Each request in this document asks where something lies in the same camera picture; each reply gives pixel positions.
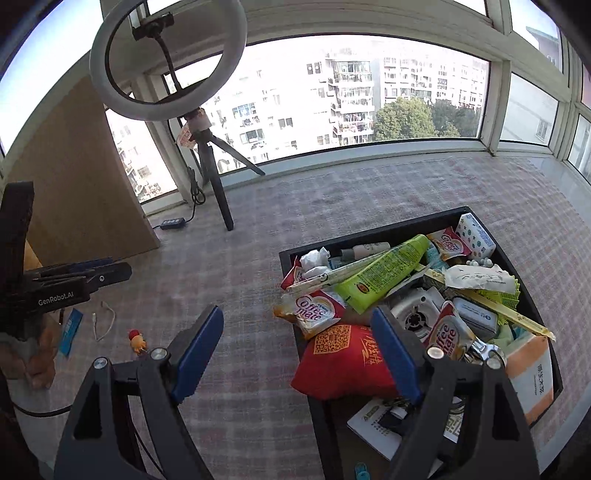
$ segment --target cardboard panel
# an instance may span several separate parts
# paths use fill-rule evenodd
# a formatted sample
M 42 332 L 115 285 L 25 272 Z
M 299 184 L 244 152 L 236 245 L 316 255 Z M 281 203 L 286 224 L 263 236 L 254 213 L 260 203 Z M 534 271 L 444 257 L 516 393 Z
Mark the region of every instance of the cardboard panel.
M 51 110 L 17 155 L 7 180 L 34 182 L 27 239 L 43 265 L 126 258 L 158 248 L 89 76 Z

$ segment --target black tray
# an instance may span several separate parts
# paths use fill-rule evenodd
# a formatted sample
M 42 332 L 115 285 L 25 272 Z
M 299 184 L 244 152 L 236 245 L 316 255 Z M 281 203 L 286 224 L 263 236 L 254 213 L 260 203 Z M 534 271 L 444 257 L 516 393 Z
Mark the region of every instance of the black tray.
M 443 230 L 448 226 L 455 227 L 460 221 L 460 217 L 464 213 L 471 213 L 472 215 L 474 215 L 474 217 L 480 222 L 480 224 L 486 230 L 486 225 L 482 221 L 480 221 L 480 219 L 476 216 L 476 214 L 474 214 L 472 210 L 470 210 L 469 207 L 459 207 L 453 210 L 434 213 L 432 215 L 407 220 L 405 222 L 393 223 L 392 225 L 374 228 L 372 230 L 367 230 L 365 232 L 353 233 L 351 235 L 341 236 L 338 238 L 333 238 L 331 240 L 326 240 L 324 242 L 305 245 L 303 247 L 293 248 L 291 250 L 280 252 L 279 258 L 281 260 L 281 269 L 283 270 L 283 275 L 287 275 L 289 270 L 291 270 L 291 267 L 296 257 L 301 257 L 302 255 L 308 253 L 310 250 L 320 249 L 321 247 L 325 247 L 330 252 L 331 257 L 334 257 L 339 255 L 341 249 L 351 248 L 355 245 L 360 244 L 388 242 L 392 246 L 399 245 L 405 242 L 406 240 L 412 238 L 414 235 L 418 235 L 420 233 L 427 235 L 428 233 Z M 496 250 L 492 254 L 491 260 L 494 263 L 498 264 L 501 268 L 507 270 L 511 275 L 514 275 L 519 280 L 521 294 L 519 296 L 519 304 L 517 305 L 517 311 L 525 315 L 526 317 L 529 317 L 530 319 L 534 320 L 535 322 L 539 323 L 540 325 L 543 325 L 544 322 L 542 321 L 538 309 L 536 308 L 523 280 L 521 279 L 521 277 L 519 276 L 519 274 L 517 273 L 517 271 L 505 255 L 505 253 L 503 252 L 502 247 L 499 245 L 499 243 L 495 240 L 495 238 L 491 235 L 491 233 L 488 230 L 486 231 L 490 235 L 494 243 L 496 243 Z M 301 358 L 306 349 L 307 341 L 304 340 L 304 337 L 301 334 L 299 328 L 295 326 L 294 335 L 298 349 L 298 355 Z M 558 396 L 562 393 L 563 383 L 562 377 L 560 375 L 560 369 L 558 368 L 558 362 L 556 361 L 556 354 L 554 353 L 552 342 L 549 342 L 549 344 L 550 358 L 552 361 L 554 401 L 556 401 L 556 398 L 558 398 Z M 359 408 L 357 408 L 357 410 L 359 410 L 366 403 L 366 400 L 367 399 L 364 398 L 356 398 L 356 401 L 354 402 L 356 405 L 355 408 L 357 408 L 358 405 Z M 339 442 L 337 441 L 336 429 L 339 428 L 339 423 L 342 423 L 342 421 L 346 423 L 346 420 L 348 420 L 350 416 L 355 414 L 357 410 L 348 411 L 346 415 L 343 415 L 343 412 L 341 410 L 351 410 L 351 407 L 344 406 L 340 400 L 320 401 L 316 400 L 315 398 L 308 397 L 308 404 L 310 406 L 310 415 L 314 425 L 314 434 L 316 435 L 316 442 L 318 444 L 320 460 L 322 462 L 322 468 L 324 470 L 324 477 L 328 480 L 343 479 L 345 478 L 345 476 L 343 474 L 343 466 L 341 455 L 339 452 Z M 543 412 L 540 418 L 546 413 L 547 410 L 548 409 L 546 409 Z

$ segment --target snack packet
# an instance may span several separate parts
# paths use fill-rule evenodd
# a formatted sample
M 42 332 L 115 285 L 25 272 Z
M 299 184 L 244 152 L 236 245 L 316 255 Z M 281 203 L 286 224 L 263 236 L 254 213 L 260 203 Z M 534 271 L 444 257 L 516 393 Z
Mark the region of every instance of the snack packet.
M 460 255 L 470 255 L 472 253 L 468 246 L 450 226 L 444 230 L 428 234 L 427 238 L 435 244 L 443 261 L 459 257 Z
M 302 281 L 304 270 L 298 258 L 294 266 L 281 282 L 281 288 Z M 281 303 L 273 307 L 273 315 L 295 323 L 306 340 L 333 326 L 345 315 L 345 301 L 335 292 L 330 290 L 317 290 L 315 292 L 294 298 L 284 294 Z
M 438 346 L 452 360 L 459 360 L 476 340 L 476 336 L 460 318 L 453 303 L 447 301 L 441 308 L 437 322 L 424 341 L 429 348 Z

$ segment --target blue card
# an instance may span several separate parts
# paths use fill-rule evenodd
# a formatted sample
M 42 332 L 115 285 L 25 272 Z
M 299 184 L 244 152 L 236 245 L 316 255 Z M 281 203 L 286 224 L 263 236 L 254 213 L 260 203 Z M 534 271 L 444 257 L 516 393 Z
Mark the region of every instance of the blue card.
M 82 312 L 73 309 L 72 313 L 68 317 L 64 332 L 61 334 L 60 352 L 67 358 L 70 355 L 70 349 L 72 348 L 72 340 L 78 330 L 78 325 L 82 320 Z

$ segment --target carpet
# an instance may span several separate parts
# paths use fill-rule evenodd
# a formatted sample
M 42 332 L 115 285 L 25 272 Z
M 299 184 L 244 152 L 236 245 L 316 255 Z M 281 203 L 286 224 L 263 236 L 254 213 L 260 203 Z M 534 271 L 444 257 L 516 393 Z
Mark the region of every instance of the carpet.
M 271 312 L 280 296 L 278 253 L 468 205 L 502 245 L 557 336 L 564 392 L 532 430 L 536 446 L 543 446 L 591 380 L 591 359 L 581 354 L 591 343 L 591 232 L 526 158 L 426 158 L 322 168 L 230 190 L 232 232 L 210 195 L 186 229 L 157 231 L 161 248 L 128 260 L 129 281 L 79 306 L 85 317 L 70 358 L 57 359 L 52 388 L 32 393 L 14 381 L 13 399 L 38 411 L 70 404 L 94 358 L 133 358 L 130 329 L 139 329 L 149 346 L 166 345 L 216 303 L 225 314 L 222 340 L 197 393 L 180 406 L 204 461 L 219 479 L 322 478 L 306 398 L 289 386 L 298 361 L 293 331 Z M 183 207 L 182 214 L 189 211 Z M 109 319 L 101 300 L 117 311 L 117 320 L 96 343 L 92 312 L 99 333 Z M 147 439 L 137 401 L 132 409 Z M 51 462 L 65 417 L 19 421 L 33 452 Z

